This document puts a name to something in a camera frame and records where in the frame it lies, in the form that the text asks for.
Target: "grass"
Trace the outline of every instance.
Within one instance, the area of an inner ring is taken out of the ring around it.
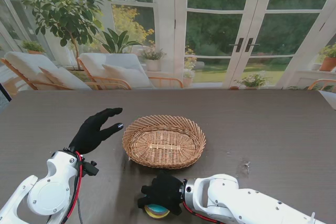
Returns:
[[[223,82],[226,76],[227,67],[228,65],[207,63],[203,70],[195,71],[193,82]],[[262,63],[248,63],[241,78],[247,77],[253,73],[265,71],[265,77],[268,78],[269,85],[275,85],[286,68],[286,64],[265,65]]]

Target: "blue and yellow object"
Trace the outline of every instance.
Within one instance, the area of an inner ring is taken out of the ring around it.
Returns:
[[[155,204],[150,204],[145,206],[146,213],[154,219],[162,219],[169,214],[169,210]]]

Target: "black glove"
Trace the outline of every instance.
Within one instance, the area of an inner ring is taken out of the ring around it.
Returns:
[[[179,215],[182,210],[180,203],[182,203],[180,188],[183,183],[177,178],[160,172],[152,181],[151,186],[143,186],[141,192],[146,194],[145,197],[138,199],[138,207],[143,208],[145,205],[156,204],[167,208],[175,215]]]
[[[80,154],[92,152],[100,145],[101,141],[106,140],[123,128],[122,123],[116,123],[109,128],[100,130],[109,117],[121,112],[122,108],[105,109],[87,118],[71,141],[69,148],[73,147],[74,151],[78,151]]]

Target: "wooden tabletop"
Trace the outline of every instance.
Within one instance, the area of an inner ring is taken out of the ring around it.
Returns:
[[[106,127],[154,114],[184,116],[201,127],[204,152],[193,166],[172,171],[179,179],[229,174],[242,188],[335,222],[336,112],[320,93],[299,90],[23,91],[0,113],[0,206],[23,179],[46,175],[46,160],[68,146],[88,116],[117,106],[123,113]],[[121,141],[118,132],[86,155],[100,172],[82,180],[85,224],[157,223],[136,201],[158,170],[129,161]],[[46,220],[26,207],[19,216],[32,224]],[[77,208],[68,223],[79,223]],[[183,211],[161,223],[207,222]]]

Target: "wicker basket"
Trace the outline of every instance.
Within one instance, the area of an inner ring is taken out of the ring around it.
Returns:
[[[202,154],[205,135],[193,121],[152,115],[134,121],[122,145],[135,162],[154,168],[179,169],[194,164]]]

